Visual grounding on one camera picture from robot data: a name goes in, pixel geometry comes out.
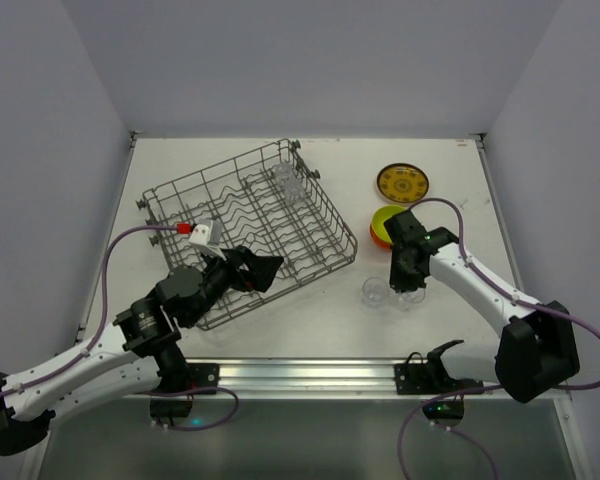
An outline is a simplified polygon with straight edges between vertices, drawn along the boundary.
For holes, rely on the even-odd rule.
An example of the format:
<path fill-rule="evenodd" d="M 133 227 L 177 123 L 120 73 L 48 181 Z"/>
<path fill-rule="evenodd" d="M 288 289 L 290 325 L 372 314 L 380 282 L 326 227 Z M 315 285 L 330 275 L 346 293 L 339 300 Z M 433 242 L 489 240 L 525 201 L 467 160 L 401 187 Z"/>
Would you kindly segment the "yellow patterned plate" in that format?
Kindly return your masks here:
<path fill-rule="evenodd" d="M 385 200 L 409 205 L 426 196 L 430 181 L 425 172 L 415 165 L 393 163 L 379 171 L 376 187 Z"/>

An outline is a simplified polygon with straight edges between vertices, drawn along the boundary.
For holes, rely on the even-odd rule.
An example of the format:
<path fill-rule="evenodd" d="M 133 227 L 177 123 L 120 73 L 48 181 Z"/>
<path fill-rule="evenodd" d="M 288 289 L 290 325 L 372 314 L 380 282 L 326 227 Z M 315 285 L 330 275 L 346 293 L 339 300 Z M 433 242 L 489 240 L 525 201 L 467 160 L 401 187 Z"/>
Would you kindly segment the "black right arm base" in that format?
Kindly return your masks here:
<path fill-rule="evenodd" d="M 412 352 L 404 362 L 394 365 L 394 384 L 398 395 L 441 395 L 466 388 L 483 387 L 474 379 L 452 379 L 442 364 L 442 355 L 449 349 L 462 345 L 463 340 L 446 342 L 425 356 Z M 464 400 L 455 396 L 423 407 L 429 421 L 444 426 L 457 426 L 464 417 Z"/>

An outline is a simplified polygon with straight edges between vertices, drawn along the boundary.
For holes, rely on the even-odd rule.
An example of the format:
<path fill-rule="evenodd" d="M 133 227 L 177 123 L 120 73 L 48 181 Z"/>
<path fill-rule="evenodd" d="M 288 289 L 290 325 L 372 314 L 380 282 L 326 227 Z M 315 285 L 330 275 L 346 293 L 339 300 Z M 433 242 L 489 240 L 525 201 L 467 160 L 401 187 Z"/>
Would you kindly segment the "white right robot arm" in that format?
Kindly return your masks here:
<path fill-rule="evenodd" d="M 405 378 L 420 388 L 449 392 L 498 383 L 516 401 L 527 403 L 575 376 L 579 355 L 566 309 L 524 294 L 501 278 L 478 273 L 480 262 L 445 227 L 428 231 L 411 212 L 385 221 L 392 242 L 390 287 L 415 292 L 433 278 L 459 295 L 498 337 L 495 346 L 448 341 L 419 364 L 405 362 Z"/>

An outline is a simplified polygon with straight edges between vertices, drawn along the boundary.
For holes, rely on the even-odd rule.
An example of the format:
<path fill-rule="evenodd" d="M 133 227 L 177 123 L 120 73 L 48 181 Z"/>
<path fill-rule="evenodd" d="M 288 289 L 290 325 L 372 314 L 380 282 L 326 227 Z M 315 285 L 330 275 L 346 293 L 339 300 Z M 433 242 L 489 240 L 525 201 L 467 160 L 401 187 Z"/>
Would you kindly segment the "orange bowl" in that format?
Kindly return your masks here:
<path fill-rule="evenodd" d="M 385 230 L 377 231 L 374 228 L 374 225 L 371 224 L 369 227 L 369 232 L 371 239 L 376 246 L 385 251 L 390 251 L 392 249 L 392 242 Z"/>

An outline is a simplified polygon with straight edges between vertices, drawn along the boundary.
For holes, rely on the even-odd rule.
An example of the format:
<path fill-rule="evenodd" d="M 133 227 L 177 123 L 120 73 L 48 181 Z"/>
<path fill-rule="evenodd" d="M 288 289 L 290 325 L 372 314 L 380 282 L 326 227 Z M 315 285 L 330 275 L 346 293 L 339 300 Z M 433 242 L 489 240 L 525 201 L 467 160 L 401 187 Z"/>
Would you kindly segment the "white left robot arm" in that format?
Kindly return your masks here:
<path fill-rule="evenodd" d="M 127 394 L 185 395 L 195 381 L 178 342 L 229 290 L 266 292 L 284 260 L 246 247 L 181 266 L 106 326 L 53 359 L 0 372 L 0 455 L 46 438 L 53 421 L 92 402 Z"/>

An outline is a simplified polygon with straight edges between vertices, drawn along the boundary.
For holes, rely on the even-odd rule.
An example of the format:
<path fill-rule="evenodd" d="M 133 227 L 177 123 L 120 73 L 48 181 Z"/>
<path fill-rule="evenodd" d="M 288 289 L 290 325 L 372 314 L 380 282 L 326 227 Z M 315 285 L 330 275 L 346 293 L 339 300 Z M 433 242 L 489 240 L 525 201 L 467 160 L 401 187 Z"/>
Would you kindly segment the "grey wire dish rack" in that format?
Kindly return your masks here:
<path fill-rule="evenodd" d="M 155 225 L 221 222 L 223 248 L 244 246 L 284 258 L 265 293 L 226 293 L 198 322 L 209 331 L 354 262 L 358 242 L 300 154 L 297 140 L 280 139 L 145 190 L 136 205 Z M 305 190 L 289 203 L 273 178 L 278 163 L 293 166 Z"/>

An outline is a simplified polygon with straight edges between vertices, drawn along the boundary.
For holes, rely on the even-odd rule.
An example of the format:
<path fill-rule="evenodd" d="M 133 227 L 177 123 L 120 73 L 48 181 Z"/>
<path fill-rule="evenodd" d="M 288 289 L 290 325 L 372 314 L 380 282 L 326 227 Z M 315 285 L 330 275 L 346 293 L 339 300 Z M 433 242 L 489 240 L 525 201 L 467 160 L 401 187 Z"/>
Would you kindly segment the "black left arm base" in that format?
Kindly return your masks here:
<path fill-rule="evenodd" d="M 216 387 L 219 383 L 220 366 L 212 362 L 189 363 L 180 348 L 171 345 L 154 356 L 158 366 L 158 385 L 141 391 L 151 400 L 150 417 L 167 427 L 174 427 L 177 419 L 189 416 L 193 408 L 193 395 L 185 400 L 175 400 L 166 394 L 179 394 L 195 388 Z"/>

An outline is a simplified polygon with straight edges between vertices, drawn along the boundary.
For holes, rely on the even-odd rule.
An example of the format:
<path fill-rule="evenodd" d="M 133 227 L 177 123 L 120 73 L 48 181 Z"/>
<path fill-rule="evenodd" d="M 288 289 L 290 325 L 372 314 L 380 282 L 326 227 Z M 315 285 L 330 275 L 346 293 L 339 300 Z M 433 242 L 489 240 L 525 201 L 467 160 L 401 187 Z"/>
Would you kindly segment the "lime green bowl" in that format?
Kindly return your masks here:
<path fill-rule="evenodd" d="M 374 234 L 383 242 L 390 243 L 391 239 L 384 226 L 384 223 L 394 215 L 404 211 L 400 205 L 386 205 L 379 208 L 373 215 L 371 220 L 371 229 Z"/>

